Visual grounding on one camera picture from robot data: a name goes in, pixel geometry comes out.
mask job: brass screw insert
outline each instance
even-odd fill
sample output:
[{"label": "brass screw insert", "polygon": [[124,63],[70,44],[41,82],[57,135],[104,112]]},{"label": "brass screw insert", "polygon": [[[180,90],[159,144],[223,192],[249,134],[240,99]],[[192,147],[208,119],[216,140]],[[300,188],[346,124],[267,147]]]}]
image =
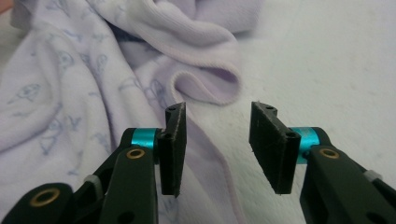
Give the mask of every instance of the brass screw insert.
[{"label": "brass screw insert", "polygon": [[32,207],[42,207],[55,201],[60,194],[61,191],[56,188],[41,190],[32,198],[30,205]]},{"label": "brass screw insert", "polygon": [[338,152],[336,152],[334,150],[331,150],[331,149],[328,149],[328,148],[323,148],[319,152],[320,152],[320,154],[322,154],[322,156],[325,156],[325,157],[330,158],[330,159],[338,159],[338,158],[340,158],[340,154],[338,154]]},{"label": "brass screw insert", "polygon": [[145,151],[142,149],[132,149],[126,153],[126,157],[131,160],[139,159],[145,155]]}]

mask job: printed animal pattern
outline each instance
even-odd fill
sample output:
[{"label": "printed animal pattern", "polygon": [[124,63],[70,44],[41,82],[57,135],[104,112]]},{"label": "printed animal pattern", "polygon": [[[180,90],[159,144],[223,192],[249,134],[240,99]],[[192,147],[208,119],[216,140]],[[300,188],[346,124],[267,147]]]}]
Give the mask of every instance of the printed animal pattern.
[{"label": "printed animal pattern", "polygon": [[57,119],[53,120],[49,125],[40,139],[40,146],[44,155],[49,155],[58,142],[58,137],[61,135],[63,129],[62,123]]},{"label": "printed animal pattern", "polygon": [[64,75],[66,70],[73,66],[75,63],[73,57],[66,51],[58,51],[58,65],[61,73],[61,77]]},{"label": "printed animal pattern", "polygon": [[108,135],[104,133],[96,133],[91,137],[91,140],[97,141],[97,143],[101,145],[108,154],[111,153],[109,139],[110,138],[108,137]]},{"label": "printed animal pattern", "polygon": [[[86,22],[87,20],[93,19],[92,15],[97,16],[97,12],[95,8],[99,7],[99,4],[104,3],[106,0],[93,0],[93,4],[91,6],[87,6],[82,8],[80,12],[70,11],[70,7],[72,6],[69,0],[49,0],[45,5],[47,10],[51,11],[59,11],[59,14],[62,16],[65,15],[65,18],[70,17],[70,13],[77,13],[76,20],[82,20]],[[113,13],[115,22],[120,20],[124,20],[124,16],[126,13],[126,3],[127,0],[121,1],[119,5],[116,6],[115,11]],[[83,41],[91,42],[93,46],[98,46],[99,44],[104,44],[109,38],[114,38],[112,34],[107,33],[107,30],[95,30],[95,33],[86,33],[82,34],[70,27],[57,27],[65,36],[67,36],[68,40],[74,44],[80,44]],[[134,42],[143,42],[144,40],[139,39],[135,36],[129,35],[127,32],[123,31],[121,35],[118,36],[119,41],[134,41]],[[64,38],[64,35],[57,34],[47,34],[44,37],[44,40],[51,44],[56,48],[58,41]],[[145,51],[153,51],[156,50],[151,45],[147,44],[145,47]],[[101,78],[103,75],[106,75],[106,69],[109,67],[111,60],[111,54],[107,52],[101,52],[99,50],[99,54],[94,55],[88,51],[78,51],[79,54],[74,54],[73,51],[69,51],[69,49],[57,49],[57,64],[59,69],[60,77],[63,77],[67,74],[67,71],[73,67],[78,66],[78,56],[80,59],[87,65],[87,67],[91,70],[92,74]],[[39,51],[29,51],[31,56],[36,56],[36,53],[40,53]],[[7,101],[8,105],[12,105],[15,103],[24,103],[24,104],[32,104],[36,103],[38,96],[40,96],[40,92],[44,93],[42,90],[44,86],[38,83],[29,83],[27,85],[22,86],[20,89],[16,89],[15,93],[10,96],[10,99]],[[167,89],[165,86],[157,79],[153,79],[148,86],[143,87],[140,83],[139,79],[135,76],[130,75],[125,78],[118,86],[118,91],[125,91],[130,88],[141,90],[146,95],[146,100],[150,105],[159,104],[161,108],[168,107],[166,102],[166,93]],[[85,96],[90,97],[90,100],[102,99],[101,92],[99,90],[87,90]],[[44,157],[48,155],[56,155],[56,149],[61,147],[61,137],[67,136],[70,133],[72,135],[76,135],[82,133],[82,129],[84,128],[85,118],[82,116],[77,116],[76,114],[65,114],[62,115],[63,106],[59,104],[56,110],[57,119],[54,119],[47,127],[47,129],[42,134],[37,134],[36,145],[38,146],[38,150],[42,153]],[[28,117],[32,111],[15,111],[11,114],[14,118],[26,118]],[[108,113],[108,118],[113,119],[111,114]],[[108,154],[111,153],[111,136],[105,131],[99,131],[91,136],[87,137],[87,141],[93,141],[97,143],[99,149],[103,149]],[[84,152],[84,148],[78,148],[78,157],[81,158]],[[73,163],[70,170],[67,171],[65,175],[80,175],[79,169],[81,167],[81,160],[75,161]],[[177,223],[179,204],[178,201],[173,198],[167,197],[159,197],[159,216],[163,219],[166,219],[170,223]]]},{"label": "printed animal pattern", "polygon": [[67,0],[51,0],[46,8],[48,10],[61,10],[67,17],[70,17]]},{"label": "printed animal pattern", "polygon": [[8,104],[14,104],[21,100],[32,103],[39,94],[40,88],[41,86],[39,84],[26,85],[22,87],[10,101],[8,101]]},{"label": "printed animal pattern", "polygon": [[168,107],[164,97],[166,94],[166,89],[157,79],[153,79],[151,81],[149,87],[144,89],[144,93],[150,105],[152,105],[154,102],[158,102],[161,108],[165,109]]}]

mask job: fabric fold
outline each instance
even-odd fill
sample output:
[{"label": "fabric fold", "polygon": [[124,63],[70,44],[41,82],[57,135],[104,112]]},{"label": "fabric fold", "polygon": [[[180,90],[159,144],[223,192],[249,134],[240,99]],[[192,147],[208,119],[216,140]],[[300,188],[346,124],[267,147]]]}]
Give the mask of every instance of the fabric fold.
[{"label": "fabric fold", "polygon": [[[32,23],[0,86],[0,218],[38,185],[77,189],[125,129],[164,127],[163,110],[185,95],[235,100],[237,42],[221,26],[234,18],[198,21],[198,5],[36,0],[15,12]],[[227,162],[190,111],[188,138],[181,195],[159,194],[160,223],[244,223]]]}]

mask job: crumpled cloth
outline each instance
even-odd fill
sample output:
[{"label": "crumpled cloth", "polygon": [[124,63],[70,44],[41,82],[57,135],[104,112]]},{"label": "crumpled cloth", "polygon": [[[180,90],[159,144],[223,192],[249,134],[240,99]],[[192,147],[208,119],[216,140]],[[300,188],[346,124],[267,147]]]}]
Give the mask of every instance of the crumpled cloth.
[{"label": "crumpled cloth", "polygon": [[[12,24],[28,34],[0,86],[0,218],[41,184],[78,189],[125,129],[164,127],[169,105],[234,101],[233,33],[255,26],[260,4],[16,1]],[[158,203],[160,223],[245,222],[228,165],[189,110],[181,195]]]}]

